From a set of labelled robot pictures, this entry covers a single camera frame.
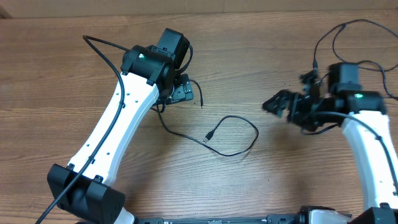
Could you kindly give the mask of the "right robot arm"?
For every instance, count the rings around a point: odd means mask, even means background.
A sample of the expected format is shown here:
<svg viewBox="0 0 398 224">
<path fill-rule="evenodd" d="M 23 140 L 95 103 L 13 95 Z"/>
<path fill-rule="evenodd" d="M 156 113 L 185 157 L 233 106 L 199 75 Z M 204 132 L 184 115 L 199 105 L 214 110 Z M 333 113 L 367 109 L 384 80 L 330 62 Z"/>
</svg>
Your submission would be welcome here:
<svg viewBox="0 0 398 224">
<path fill-rule="evenodd" d="M 340 127 L 354 155 L 363 193 L 357 217 L 321 206 L 303 206 L 296 215 L 268 215 L 267 223 L 397 223 L 397 154 L 383 96 L 365 91 L 359 65 L 340 62 L 328 67 L 327 91 L 321 94 L 318 72 L 302 75 L 303 93 L 281 90 L 262 104 L 268 113 L 301 127 L 302 134 L 322 134 Z"/>
</svg>

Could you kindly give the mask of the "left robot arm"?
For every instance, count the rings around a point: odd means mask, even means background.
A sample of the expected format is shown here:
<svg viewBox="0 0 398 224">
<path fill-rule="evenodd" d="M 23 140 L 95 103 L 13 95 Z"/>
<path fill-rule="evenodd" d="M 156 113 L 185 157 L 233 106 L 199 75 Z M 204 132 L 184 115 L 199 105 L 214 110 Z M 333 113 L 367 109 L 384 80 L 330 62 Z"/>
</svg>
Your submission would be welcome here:
<svg viewBox="0 0 398 224">
<path fill-rule="evenodd" d="M 123 155 L 153 106 L 193 99 L 183 63 L 193 48 L 180 32 L 166 28 L 156 45 L 126 49 L 108 106 L 85 144 L 66 166 L 54 164 L 47 182 L 54 201 L 37 220 L 58 207 L 90 223 L 137 223 L 124 208 L 125 195 L 112 188 Z"/>
</svg>

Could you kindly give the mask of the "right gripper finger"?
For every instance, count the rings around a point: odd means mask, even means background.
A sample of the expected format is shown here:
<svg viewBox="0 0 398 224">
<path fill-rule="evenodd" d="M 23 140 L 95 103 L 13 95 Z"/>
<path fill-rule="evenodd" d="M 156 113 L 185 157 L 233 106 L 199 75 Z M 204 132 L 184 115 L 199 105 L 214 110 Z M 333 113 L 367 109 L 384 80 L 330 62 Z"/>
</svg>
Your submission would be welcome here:
<svg viewBox="0 0 398 224">
<path fill-rule="evenodd" d="M 289 90 L 281 90 L 273 97 L 262 104 L 263 108 L 280 108 L 287 106 L 288 102 L 292 99 L 293 93 Z"/>
<path fill-rule="evenodd" d="M 288 106 L 286 100 L 268 100 L 262 104 L 262 109 L 278 117 L 282 117 L 283 110 Z"/>
</svg>

